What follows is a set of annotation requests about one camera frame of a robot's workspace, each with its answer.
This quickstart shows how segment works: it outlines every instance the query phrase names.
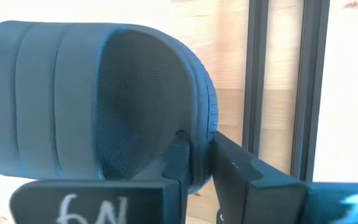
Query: black metal bar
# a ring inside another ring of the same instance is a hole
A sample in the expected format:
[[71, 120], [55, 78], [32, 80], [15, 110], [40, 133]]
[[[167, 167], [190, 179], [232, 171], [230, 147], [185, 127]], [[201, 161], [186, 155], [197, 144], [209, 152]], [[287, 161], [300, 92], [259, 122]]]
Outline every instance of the black metal bar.
[[305, 0], [291, 175], [312, 181], [329, 0]]
[[249, 0], [242, 147], [259, 155], [269, 0]]

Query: wooden panel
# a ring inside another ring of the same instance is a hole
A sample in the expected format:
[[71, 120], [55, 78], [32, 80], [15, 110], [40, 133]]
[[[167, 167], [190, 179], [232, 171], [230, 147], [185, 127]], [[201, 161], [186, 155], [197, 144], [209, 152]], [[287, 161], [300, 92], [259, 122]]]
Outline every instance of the wooden panel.
[[218, 208], [218, 197], [216, 196], [215, 186], [211, 180], [198, 194], [189, 197], [187, 215], [188, 217], [215, 224]]
[[213, 65], [217, 72], [211, 73], [216, 88], [244, 89], [245, 85], [245, 48], [242, 50], [222, 50], [217, 53], [218, 61]]
[[260, 158], [289, 174], [303, 1], [270, 0]]
[[243, 89], [216, 89], [219, 102], [219, 124], [242, 126]]
[[238, 145], [242, 142], [242, 126], [219, 125], [218, 130]]

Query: padded cushion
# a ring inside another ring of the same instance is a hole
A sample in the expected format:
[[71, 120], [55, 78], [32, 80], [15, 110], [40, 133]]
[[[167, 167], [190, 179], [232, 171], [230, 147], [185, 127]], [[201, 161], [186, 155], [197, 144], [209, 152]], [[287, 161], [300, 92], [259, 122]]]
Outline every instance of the padded cushion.
[[126, 24], [0, 24], [0, 174], [129, 179], [177, 131], [191, 191], [210, 176], [218, 109], [208, 73], [176, 39]]

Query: white wall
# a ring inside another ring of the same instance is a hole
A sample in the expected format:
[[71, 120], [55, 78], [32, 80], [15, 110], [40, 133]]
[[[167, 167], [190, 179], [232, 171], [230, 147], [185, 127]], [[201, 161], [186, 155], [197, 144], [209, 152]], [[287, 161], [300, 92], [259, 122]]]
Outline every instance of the white wall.
[[314, 181], [358, 182], [358, 9], [330, 13], [320, 107]]
[[[200, 5], [213, 7], [214, 4]], [[172, 0], [0, 0], [0, 21], [122, 22], [175, 30]]]

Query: black frame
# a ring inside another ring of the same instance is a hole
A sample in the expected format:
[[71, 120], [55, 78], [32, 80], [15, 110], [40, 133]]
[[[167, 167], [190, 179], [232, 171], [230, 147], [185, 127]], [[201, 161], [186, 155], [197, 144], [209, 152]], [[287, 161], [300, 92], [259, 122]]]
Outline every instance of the black frame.
[[305, 0], [291, 175], [313, 180], [329, 0]]
[[[312, 181], [330, 0], [304, 0], [291, 175]], [[269, 0], [249, 0], [242, 147], [259, 155]]]
[[249, 0], [242, 147], [259, 155], [269, 0]]

